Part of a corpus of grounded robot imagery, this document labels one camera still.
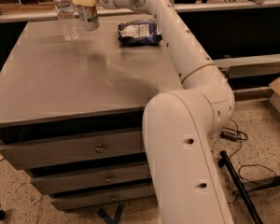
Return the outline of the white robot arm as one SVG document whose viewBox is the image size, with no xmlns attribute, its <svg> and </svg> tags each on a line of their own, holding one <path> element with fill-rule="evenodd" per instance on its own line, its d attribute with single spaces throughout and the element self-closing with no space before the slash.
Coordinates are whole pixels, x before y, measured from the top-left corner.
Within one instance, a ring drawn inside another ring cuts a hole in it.
<svg viewBox="0 0 280 224">
<path fill-rule="evenodd" d="M 147 10 L 156 20 L 182 87 L 152 98 L 143 139 L 162 224 L 233 224 L 208 135 L 234 109 L 226 78 L 170 0 L 74 0 L 78 6 Z"/>
</svg>

